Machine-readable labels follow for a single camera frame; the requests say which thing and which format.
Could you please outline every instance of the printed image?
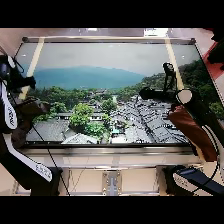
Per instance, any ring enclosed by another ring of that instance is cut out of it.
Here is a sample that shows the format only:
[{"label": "printed image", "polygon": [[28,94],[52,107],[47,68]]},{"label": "printed image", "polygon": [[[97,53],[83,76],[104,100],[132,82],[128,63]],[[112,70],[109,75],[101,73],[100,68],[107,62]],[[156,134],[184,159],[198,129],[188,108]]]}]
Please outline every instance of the printed image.
[{"label": "printed image", "polygon": [[[158,44],[156,49],[143,44],[45,45],[34,73],[36,89],[28,93],[51,104],[50,113],[34,121],[44,141],[58,144],[188,142],[167,118],[170,103],[142,100],[139,96],[146,86],[163,89],[162,65],[169,61],[164,45]],[[25,58],[21,61],[27,69]],[[186,54],[178,66],[185,86],[196,88],[219,119],[223,119],[223,107],[212,81],[205,79],[208,73],[198,54]],[[26,140],[42,142],[33,129]]]}]

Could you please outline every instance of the sky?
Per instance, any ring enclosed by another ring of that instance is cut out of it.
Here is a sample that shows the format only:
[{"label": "sky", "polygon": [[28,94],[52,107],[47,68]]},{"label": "sky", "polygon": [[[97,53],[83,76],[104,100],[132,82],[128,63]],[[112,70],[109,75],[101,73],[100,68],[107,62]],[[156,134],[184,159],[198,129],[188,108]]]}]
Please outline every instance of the sky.
[{"label": "sky", "polygon": [[[36,43],[23,44],[17,59],[29,66]],[[198,60],[194,45],[172,45],[178,66]],[[152,76],[169,62],[165,44],[142,43],[45,43],[36,69],[94,66],[117,68]]]}]

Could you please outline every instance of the mountain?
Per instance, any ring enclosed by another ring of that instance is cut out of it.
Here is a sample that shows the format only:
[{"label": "mountain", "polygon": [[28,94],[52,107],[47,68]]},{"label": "mountain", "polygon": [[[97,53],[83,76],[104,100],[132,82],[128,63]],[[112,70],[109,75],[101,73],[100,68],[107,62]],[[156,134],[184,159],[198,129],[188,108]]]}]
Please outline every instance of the mountain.
[{"label": "mountain", "polygon": [[58,86],[74,88],[121,88],[135,85],[145,76],[122,69],[92,66],[38,69],[34,73],[37,88]]}]

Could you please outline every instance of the metal bracket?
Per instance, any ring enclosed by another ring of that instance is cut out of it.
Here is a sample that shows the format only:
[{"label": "metal bracket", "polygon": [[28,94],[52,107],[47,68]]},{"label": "metal bracket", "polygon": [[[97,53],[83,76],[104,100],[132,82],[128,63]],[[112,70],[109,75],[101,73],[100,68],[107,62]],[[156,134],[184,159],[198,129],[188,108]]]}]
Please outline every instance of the metal bracket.
[{"label": "metal bracket", "polygon": [[102,192],[104,196],[119,196],[122,192],[121,172],[104,171],[102,181]]}]

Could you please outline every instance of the floor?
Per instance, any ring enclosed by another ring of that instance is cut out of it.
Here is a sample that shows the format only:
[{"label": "floor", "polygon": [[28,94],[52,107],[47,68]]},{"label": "floor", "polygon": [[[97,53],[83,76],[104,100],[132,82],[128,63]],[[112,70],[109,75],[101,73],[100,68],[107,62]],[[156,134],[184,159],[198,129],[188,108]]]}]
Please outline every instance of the floor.
[{"label": "floor", "polygon": [[[144,36],[144,28],[0,28],[0,45],[14,56],[24,36]],[[195,38],[201,54],[204,55],[212,46],[213,33],[202,28],[169,28],[169,37]],[[219,91],[224,93],[224,75],[215,80]],[[204,169],[208,176],[214,170],[215,164],[209,163]]]}]

